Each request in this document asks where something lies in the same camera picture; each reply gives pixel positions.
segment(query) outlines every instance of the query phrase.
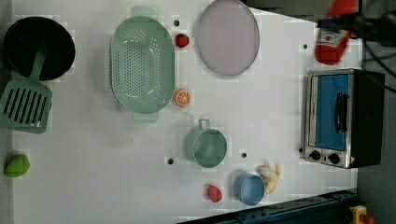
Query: teal mug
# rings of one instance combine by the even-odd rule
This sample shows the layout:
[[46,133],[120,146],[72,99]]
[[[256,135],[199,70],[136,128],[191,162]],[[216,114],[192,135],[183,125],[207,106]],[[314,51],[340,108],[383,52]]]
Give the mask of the teal mug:
[[199,127],[192,129],[186,137],[184,150],[189,159],[205,168],[213,168],[224,160],[227,141],[221,132],[210,129],[208,119],[199,119]]

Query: colander handle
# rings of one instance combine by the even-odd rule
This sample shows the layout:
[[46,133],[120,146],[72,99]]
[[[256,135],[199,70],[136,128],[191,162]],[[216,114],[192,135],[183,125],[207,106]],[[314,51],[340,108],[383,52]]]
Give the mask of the colander handle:
[[145,16],[152,18],[154,20],[158,20],[158,14],[157,11],[154,10],[151,7],[132,7],[131,8],[131,16],[136,17],[136,16]]
[[210,121],[208,119],[199,119],[199,128],[204,128],[204,125],[202,124],[203,121],[206,123],[206,129],[210,129]]
[[158,120],[159,112],[155,112],[152,114],[139,114],[139,113],[132,113],[132,119],[136,123],[154,123]]

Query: toaster oven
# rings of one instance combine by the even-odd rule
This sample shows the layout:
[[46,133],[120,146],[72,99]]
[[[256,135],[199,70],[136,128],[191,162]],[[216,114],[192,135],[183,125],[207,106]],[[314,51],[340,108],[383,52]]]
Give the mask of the toaster oven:
[[384,74],[308,72],[304,158],[355,168],[381,160]]

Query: spatula handle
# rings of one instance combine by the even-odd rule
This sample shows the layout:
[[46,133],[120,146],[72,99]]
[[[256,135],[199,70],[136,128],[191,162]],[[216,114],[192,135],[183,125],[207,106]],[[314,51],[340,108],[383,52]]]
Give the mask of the spatula handle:
[[41,39],[38,45],[37,53],[35,54],[35,62],[33,63],[32,72],[29,78],[33,81],[39,81],[41,69],[43,68],[44,61],[46,61],[47,43],[45,39]]

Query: purple plate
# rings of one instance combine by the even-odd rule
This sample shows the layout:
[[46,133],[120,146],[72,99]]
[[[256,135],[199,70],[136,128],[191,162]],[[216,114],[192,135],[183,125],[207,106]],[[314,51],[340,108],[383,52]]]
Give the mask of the purple plate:
[[256,59],[260,32],[250,9],[238,0],[217,0],[204,11],[197,32],[198,49],[214,72],[233,76]]

